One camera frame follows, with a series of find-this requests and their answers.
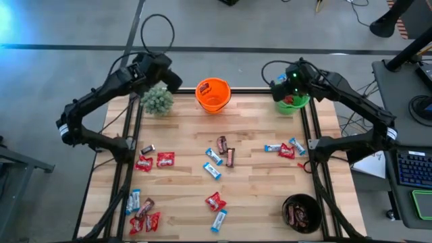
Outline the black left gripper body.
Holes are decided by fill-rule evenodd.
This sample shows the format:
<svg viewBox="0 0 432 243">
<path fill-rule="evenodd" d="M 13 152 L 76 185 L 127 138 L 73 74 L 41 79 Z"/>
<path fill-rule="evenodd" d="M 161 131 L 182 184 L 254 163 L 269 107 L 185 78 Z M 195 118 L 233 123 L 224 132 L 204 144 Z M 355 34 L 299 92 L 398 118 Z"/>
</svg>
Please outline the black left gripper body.
<svg viewBox="0 0 432 243">
<path fill-rule="evenodd" d="M 140 53 L 133 60 L 138 65 L 138 83 L 136 90 L 149 90 L 160 81 L 167 85 L 167 90 L 172 90 L 172 83 L 169 80 L 169 67 L 172 60 L 166 55 L 158 57 Z"/>
</svg>

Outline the green plastic bucket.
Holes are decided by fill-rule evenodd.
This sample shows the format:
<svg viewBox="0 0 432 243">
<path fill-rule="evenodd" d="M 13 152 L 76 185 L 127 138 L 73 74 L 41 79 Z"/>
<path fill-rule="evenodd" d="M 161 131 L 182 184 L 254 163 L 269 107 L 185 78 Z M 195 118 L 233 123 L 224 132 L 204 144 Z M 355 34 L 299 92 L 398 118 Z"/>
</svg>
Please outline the green plastic bucket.
<svg viewBox="0 0 432 243">
<path fill-rule="evenodd" d="M 304 108 L 310 101 L 309 95 L 299 88 L 294 88 L 289 95 L 294 97 L 293 105 L 286 105 L 283 100 L 275 103 L 277 110 L 281 114 L 291 115 Z"/>
</svg>

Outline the green plant in white pot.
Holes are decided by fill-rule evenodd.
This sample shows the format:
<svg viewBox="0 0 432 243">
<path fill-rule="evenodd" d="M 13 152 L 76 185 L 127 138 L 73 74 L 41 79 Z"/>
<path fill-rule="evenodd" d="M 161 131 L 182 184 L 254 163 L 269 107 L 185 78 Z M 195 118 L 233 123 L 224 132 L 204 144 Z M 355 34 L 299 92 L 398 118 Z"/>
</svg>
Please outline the green plant in white pot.
<svg viewBox="0 0 432 243">
<path fill-rule="evenodd" d="M 173 95 L 165 88 L 153 87 L 140 99 L 145 113 L 166 116 L 173 106 Z"/>
</svg>

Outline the black stand foot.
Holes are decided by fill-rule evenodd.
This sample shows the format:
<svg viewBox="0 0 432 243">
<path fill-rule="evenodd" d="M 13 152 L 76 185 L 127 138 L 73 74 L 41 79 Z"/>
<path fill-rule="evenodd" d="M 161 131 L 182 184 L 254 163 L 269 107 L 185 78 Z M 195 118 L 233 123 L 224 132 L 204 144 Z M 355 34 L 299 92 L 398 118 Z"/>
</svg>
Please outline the black stand foot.
<svg viewBox="0 0 432 243">
<path fill-rule="evenodd" d="M 372 22 L 369 30 L 378 37 L 389 38 L 393 35 L 396 23 L 414 3 L 414 0 L 392 0 L 393 5 L 380 18 Z"/>
</svg>

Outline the grey desk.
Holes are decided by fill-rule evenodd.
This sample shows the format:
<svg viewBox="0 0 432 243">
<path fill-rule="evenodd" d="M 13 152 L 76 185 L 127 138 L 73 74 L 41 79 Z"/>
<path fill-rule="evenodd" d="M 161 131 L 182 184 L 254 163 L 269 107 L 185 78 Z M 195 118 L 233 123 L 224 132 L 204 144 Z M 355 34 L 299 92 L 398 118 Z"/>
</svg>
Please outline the grey desk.
<svg viewBox="0 0 432 243">
<path fill-rule="evenodd" d="M 432 155 L 432 127 L 416 122 L 408 110 L 409 101 L 415 96 L 432 96 L 432 91 L 416 74 L 417 66 L 408 63 L 401 66 L 399 71 L 391 72 L 383 61 L 375 61 L 372 69 L 384 108 L 396 116 L 398 149 Z M 416 212 L 412 198 L 412 191 L 416 188 L 398 183 L 396 154 L 388 151 L 385 159 L 394 212 L 408 228 L 432 230 L 432 220 L 422 220 Z"/>
</svg>

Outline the white paper sheet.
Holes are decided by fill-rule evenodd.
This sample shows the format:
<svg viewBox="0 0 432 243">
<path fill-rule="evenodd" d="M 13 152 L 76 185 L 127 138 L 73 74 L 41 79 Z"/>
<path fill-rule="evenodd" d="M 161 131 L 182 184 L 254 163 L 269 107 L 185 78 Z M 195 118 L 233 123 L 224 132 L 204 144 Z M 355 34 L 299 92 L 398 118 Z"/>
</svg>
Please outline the white paper sheet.
<svg viewBox="0 0 432 243">
<path fill-rule="evenodd" d="M 378 151 L 353 164 L 352 169 L 377 178 L 386 178 L 386 160 L 383 151 Z"/>
</svg>

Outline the black stand pole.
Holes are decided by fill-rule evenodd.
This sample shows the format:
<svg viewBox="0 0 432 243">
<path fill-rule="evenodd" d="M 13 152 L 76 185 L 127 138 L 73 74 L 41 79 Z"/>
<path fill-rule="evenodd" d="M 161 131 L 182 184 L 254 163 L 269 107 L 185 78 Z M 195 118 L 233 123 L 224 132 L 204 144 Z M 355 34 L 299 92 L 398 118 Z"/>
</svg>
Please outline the black stand pole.
<svg viewBox="0 0 432 243">
<path fill-rule="evenodd" d="M 396 55 L 392 60 L 385 62 L 387 70 L 394 72 L 403 63 L 407 62 L 412 56 L 417 54 L 422 48 L 432 41 L 432 27 L 424 32 L 420 37 L 409 44 L 404 50 Z"/>
</svg>

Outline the red striped mat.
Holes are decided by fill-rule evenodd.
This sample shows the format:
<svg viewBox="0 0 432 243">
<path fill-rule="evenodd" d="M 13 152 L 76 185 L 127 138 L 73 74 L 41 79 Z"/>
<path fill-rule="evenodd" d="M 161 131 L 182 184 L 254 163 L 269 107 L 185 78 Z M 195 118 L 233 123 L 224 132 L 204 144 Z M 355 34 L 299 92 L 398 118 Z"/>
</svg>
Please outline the red striped mat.
<svg viewBox="0 0 432 243">
<path fill-rule="evenodd" d="M 386 0 L 386 1 L 387 1 L 387 4 L 388 4 L 389 8 L 391 8 L 391 7 L 394 6 L 395 0 Z M 396 22 L 396 28 L 398 29 L 398 32 L 399 32 L 400 36 L 403 39 L 408 40 L 408 32 L 407 32 L 406 27 L 405 27 L 405 25 L 404 25 L 404 23 L 403 23 L 403 21 L 402 21 L 401 18 L 399 18 L 397 20 L 397 22 Z"/>
</svg>

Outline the round black device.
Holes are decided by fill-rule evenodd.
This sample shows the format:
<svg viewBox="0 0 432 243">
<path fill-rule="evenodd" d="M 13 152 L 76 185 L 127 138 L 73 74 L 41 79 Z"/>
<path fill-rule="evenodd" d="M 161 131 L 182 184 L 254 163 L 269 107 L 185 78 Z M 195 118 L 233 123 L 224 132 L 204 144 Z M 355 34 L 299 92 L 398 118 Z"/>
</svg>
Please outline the round black device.
<svg viewBox="0 0 432 243">
<path fill-rule="evenodd" d="M 413 97 L 408 104 L 408 111 L 417 123 L 432 127 L 432 97 L 426 95 Z"/>
</svg>

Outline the black desk device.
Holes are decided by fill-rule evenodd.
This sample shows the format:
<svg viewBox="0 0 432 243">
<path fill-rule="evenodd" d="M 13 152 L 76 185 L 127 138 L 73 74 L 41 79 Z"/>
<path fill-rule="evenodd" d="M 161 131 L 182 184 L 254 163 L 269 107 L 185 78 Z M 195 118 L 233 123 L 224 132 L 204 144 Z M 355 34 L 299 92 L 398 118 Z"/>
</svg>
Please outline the black desk device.
<svg viewBox="0 0 432 243">
<path fill-rule="evenodd" d="M 416 69 L 416 73 L 423 81 L 432 82 L 432 64 L 420 63 L 419 67 Z"/>
</svg>

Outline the black plastic bucket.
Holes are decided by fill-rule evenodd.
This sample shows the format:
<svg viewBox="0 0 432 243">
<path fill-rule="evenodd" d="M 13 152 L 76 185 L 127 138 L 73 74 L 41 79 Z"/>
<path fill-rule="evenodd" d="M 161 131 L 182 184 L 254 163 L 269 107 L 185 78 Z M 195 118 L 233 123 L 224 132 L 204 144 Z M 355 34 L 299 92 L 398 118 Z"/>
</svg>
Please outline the black plastic bucket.
<svg viewBox="0 0 432 243">
<path fill-rule="evenodd" d="M 300 206 L 304 207 L 307 217 L 308 225 L 306 227 L 291 226 L 288 223 L 288 206 L 292 205 L 294 208 Z M 283 203 L 282 207 L 282 218 L 286 225 L 290 226 L 294 231 L 301 234 L 311 234 L 316 232 L 321 227 L 323 220 L 322 210 L 318 205 L 318 202 L 307 194 L 294 194 L 289 196 Z"/>
</svg>

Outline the backlit black keyboard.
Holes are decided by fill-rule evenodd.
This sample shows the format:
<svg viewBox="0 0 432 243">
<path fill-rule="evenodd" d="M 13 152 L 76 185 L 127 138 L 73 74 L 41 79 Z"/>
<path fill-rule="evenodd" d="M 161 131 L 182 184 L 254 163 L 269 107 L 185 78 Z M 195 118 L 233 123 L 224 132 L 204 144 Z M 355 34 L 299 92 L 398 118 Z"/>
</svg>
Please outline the backlit black keyboard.
<svg viewBox="0 0 432 243">
<path fill-rule="evenodd" d="M 432 154 L 398 151 L 396 165 L 399 184 L 432 189 Z"/>
</svg>

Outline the grey metal side table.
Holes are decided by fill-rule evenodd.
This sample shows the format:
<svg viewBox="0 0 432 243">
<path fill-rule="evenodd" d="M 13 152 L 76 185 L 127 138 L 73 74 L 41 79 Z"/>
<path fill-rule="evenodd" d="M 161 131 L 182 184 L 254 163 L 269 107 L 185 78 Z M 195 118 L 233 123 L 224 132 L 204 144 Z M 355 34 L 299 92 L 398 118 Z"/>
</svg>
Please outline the grey metal side table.
<svg viewBox="0 0 432 243">
<path fill-rule="evenodd" d="M 55 166 L 8 149 L 0 136 L 0 241 L 20 207 L 35 169 L 52 173 Z"/>
</svg>

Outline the green-rimmed black pad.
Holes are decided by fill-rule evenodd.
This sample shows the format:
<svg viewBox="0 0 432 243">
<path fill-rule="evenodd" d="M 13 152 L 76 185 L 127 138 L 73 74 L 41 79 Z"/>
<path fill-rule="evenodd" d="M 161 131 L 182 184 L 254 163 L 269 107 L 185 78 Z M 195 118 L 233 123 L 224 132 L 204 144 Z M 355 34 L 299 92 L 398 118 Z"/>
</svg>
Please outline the green-rimmed black pad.
<svg viewBox="0 0 432 243">
<path fill-rule="evenodd" d="M 432 190 L 413 190 L 411 195 L 418 217 L 432 220 Z"/>
</svg>

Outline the black aluminium table frame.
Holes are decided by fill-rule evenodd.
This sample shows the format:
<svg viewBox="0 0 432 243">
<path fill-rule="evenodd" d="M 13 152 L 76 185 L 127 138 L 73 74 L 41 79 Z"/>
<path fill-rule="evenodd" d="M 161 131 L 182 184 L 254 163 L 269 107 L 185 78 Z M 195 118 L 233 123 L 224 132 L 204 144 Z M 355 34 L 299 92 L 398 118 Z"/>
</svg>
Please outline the black aluminium table frame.
<svg viewBox="0 0 432 243">
<path fill-rule="evenodd" d="M 172 167 L 149 172 L 119 165 L 107 152 L 98 154 L 87 185 L 84 206 L 74 232 L 87 235 L 100 220 L 125 180 L 138 188 L 141 199 L 151 198 L 154 211 L 161 213 L 158 230 L 130 235 L 130 217 L 119 205 L 102 236 L 143 242 L 158 241 L 270 241 L 320 240 L 343 236 L 344 231 L 327 207 L 323 225 L 314 233 L 300 234 L 283 221 L 281 206 L 293 194 L 315 195 L 313 179 L 297 163 L 306 157 L 284 159 L 267 153 L 264 146 L 296 138 L 305 143 L 315 134 L 315 124 L 328 136 L 339 134 L 335 109 L 330 101 L 316 104 L 293 115 L 281 115 L 266 88 L 235 88 L 232 98 L 217 115 L 206 113 L 184 89 L 174 97 L 172 112 L 154 117 L 140 105 L 116 98 L 107 112 L 107 136 L 130 135 L 136 149 L 153 144 L 157 152 L 174 152 Z M 235 149 L 234 166 L 227 167 L 227 153 L 220 155 L 217 139 L 225 136 L 227 147 Z M 218 166 L 206 154 L 212 148 L 223 160 Z M 216 180 L 203 165 L 209 162 L 221 173 Z M 218 233 L 211 226 L 220 211 L 211 211 L 205 199 L 218 192 L 227 204 L 227 215 Z"/>
</svg>

